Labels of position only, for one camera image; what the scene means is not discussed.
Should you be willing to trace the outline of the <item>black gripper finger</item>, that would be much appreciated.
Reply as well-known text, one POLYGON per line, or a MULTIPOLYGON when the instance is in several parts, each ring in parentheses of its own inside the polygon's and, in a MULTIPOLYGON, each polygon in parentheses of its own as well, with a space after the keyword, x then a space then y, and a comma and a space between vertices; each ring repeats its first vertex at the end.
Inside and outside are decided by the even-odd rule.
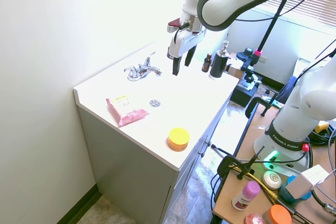
POLYGON ((175 75, 175 76, 177 76, 178 73, 179 73, 181 60, 182 60, 182 56, 180 56, 180 57, 174 57, 174 59, 173 59, 173 71, 172 71, 172 74, 175 75))
POLYGON ((186 58, 185 58, 185 62, 184 62, 184 65, 185 65, 185 66, 188 67, 188 66, 190 65, 190 63, 191 63, 191 61, 192 61, 192 58, 193 58, 193 56, 194 56, 196 47, 197 47, 197 46, 195 45, 194 47, 192 47, 191 49, 188 50, 188 52, 187 52, 187 56, 186 56, 186 58))

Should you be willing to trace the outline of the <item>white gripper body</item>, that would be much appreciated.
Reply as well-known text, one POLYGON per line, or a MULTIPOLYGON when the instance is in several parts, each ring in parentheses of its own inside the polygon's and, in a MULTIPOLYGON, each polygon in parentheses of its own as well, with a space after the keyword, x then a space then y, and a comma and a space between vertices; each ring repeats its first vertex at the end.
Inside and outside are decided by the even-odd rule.
POLYGON ((204 39, 207 29, 201 26, 199 31, 195 31, 188 26, 179 28, 168 26, 167 31, 169 33, 175 32, 167 51, 167 57, 175 59, 182 57, 184 53, 197 46, 204 39))

